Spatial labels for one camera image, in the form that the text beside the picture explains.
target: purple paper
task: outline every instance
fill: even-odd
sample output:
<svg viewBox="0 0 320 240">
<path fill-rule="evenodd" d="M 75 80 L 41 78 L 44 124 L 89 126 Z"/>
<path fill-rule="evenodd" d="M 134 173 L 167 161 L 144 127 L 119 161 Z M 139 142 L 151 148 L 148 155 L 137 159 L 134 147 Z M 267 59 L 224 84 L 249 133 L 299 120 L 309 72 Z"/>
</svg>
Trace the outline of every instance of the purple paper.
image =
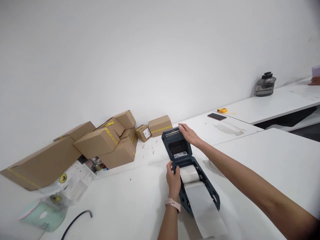
<svg viewBox="0 0 320 240">
<path fill-rule="evenodd" d="M 312 68 L 312 76 L 319 77 L 320 76 L 320 65 Z"/>
</svg>

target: wrist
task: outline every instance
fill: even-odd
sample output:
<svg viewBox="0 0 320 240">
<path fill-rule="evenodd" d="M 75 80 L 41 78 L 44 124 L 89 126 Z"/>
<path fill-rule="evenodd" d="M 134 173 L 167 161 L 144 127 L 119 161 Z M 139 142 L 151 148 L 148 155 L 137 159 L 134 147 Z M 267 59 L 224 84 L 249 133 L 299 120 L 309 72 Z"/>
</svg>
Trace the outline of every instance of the wrist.
<svg viewBox="0 0 320 240">
<path fill-rule="evenodd" d="M 172 198 L 175 202 L 177 202 L 179 199 L 179 193 L 176 194 L 176 193 L 169 192 L 168 198 Z"/>
<path fill-rule="evenodd" d="M 199 142 L 197 142 L 194 146 L 196 147 L 196 148 L 202 148 L 204 145 L 205 145 L 205 141 L 203 141 L 202 139 L 199 141 Z"/>
</svg>

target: forearm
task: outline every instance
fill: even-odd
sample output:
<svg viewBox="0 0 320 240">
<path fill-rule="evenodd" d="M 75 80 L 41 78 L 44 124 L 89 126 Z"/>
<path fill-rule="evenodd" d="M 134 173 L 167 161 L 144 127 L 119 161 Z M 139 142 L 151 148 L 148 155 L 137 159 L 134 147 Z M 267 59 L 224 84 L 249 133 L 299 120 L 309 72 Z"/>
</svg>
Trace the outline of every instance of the forearm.
<svg viewBox="0 0 320 240">
<path fill-rule="evenodd" d="M 171 196 L 177 202 L 177 196 Z M 162 220 L 158 240 L 177 240 L 178 239 L 178 211 L 175 207 L 167 205 Z"/>
<path fill-rule="evenodd" d="M 303 239 L 312 230 L 317 219 L 257 173 L 205 142 L 196 147 L 267 215 L 287 239 Z"/>
</svg>

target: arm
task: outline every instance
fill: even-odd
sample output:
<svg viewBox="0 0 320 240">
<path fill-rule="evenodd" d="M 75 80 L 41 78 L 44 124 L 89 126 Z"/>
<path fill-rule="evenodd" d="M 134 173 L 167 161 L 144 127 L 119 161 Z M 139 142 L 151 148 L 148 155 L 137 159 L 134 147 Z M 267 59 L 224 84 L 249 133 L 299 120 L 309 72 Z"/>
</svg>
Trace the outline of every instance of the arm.
<svg viewBox="0 0 320 240">
<path fill-rule="evenodd" d="M 176 174 L 172 172 L 172 162 L 167 164 L 167 182 L 169 185 L 169 196 L 174 201 L 178 201 L 181 188 L 180 168 L 176 168 Z M 175 207 L 166 206 L 158 240 L 177 240 L 178 239 L 178 211 Z"/>
<path fill-rule="evenodd" d="M 305 239 L 319 222 L 260 175 L 201 140 L 179 123 L 185 139 L 199 148 L 224 176 L 272 221 L 287 239 Z"/>
</svg>

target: printer sticker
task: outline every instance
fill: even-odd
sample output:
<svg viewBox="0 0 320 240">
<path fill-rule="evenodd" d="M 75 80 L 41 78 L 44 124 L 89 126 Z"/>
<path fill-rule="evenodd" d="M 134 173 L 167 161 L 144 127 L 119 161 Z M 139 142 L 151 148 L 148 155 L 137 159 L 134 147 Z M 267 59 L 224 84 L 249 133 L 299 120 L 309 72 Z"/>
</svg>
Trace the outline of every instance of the printer sticker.
<svg viewBox="0 0 320 240">
<path fill-rule="evenodd" d="M 148 139 L 148 137 L 151 136 L 151 133 L 149 131 L 149 128 L 147 128 L 146 130 L 143 131 L 144 136 L 146 137 L 146 139 Z"/>
<path fill-rule="evenodd" d="M 188 155 L 187 152 L 181 152 L 181 153 L 177 153 L 177 154 L 174 154 L 174 158 L 177 158 L 177 157 L 182 157 L 182 156 L 185 156 L 185 155 Z"/>
</svg>

